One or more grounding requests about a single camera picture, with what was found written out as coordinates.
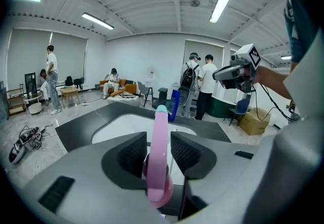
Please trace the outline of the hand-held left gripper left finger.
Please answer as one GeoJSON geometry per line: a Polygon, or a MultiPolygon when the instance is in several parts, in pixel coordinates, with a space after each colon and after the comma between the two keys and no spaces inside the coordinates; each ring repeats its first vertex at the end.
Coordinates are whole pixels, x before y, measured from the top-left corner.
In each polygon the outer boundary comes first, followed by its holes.
{"type": "Polygon", "coordinates": [[[119,143],[102,157],[101,167],[115,185],[127,190],[146,190],[142,179],[143,163],[147,155],[147,134],[137,132],[116,138],[119,143]]]}

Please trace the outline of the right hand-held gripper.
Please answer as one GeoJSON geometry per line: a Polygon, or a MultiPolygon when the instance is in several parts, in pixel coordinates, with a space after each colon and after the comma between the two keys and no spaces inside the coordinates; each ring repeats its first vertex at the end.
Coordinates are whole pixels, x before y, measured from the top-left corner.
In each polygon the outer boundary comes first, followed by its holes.
{"type": "Polygon", "coordinates": [[[242,46],[230,57],[229,64],[213,72],[212,77],[225,89],[251,93],[252,81],[261,62],[254,44],[242,46]]]}

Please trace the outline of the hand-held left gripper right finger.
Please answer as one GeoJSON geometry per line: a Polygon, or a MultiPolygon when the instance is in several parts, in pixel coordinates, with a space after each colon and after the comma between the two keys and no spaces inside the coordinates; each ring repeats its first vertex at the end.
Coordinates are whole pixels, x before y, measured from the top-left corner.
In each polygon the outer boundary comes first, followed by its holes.
{"type": "Polygon", "coordinates": [[[217,163],[216,154],[185,136],[183,132],[171,132],[171,154],[186,179],[205,178],[217,163]]]}

